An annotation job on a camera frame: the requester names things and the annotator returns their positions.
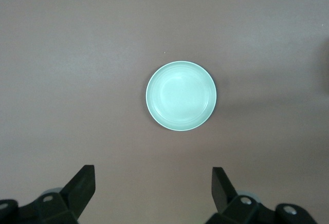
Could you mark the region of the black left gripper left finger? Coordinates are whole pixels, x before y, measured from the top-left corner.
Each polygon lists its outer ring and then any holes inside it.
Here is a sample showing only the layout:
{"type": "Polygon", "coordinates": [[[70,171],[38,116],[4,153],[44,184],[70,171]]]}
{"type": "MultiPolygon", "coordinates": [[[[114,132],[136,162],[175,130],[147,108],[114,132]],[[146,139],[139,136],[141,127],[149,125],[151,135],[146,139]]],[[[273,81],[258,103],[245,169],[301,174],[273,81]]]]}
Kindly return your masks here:
{"type": "Polygon", "coordinates": [[[78,223],[95,190],[95,166],[84,165],[59,192],[22,207],[14,199],[2,199],[1,223],[78,223]]]}

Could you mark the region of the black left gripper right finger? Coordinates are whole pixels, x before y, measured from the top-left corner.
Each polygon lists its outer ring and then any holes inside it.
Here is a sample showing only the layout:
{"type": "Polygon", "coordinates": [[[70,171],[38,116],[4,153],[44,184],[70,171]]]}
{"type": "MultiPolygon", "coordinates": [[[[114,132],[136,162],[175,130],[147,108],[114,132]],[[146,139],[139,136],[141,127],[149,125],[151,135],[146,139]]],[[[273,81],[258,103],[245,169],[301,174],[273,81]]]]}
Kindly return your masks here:
{"type": "Polygon", "coordinates": [[[307,210],[298,205],[281,203],[271,210],[251,196],[238,194],[221,167],[212,169],[211,193],[217,212],[206,223],[317,223],[307,210]]]}

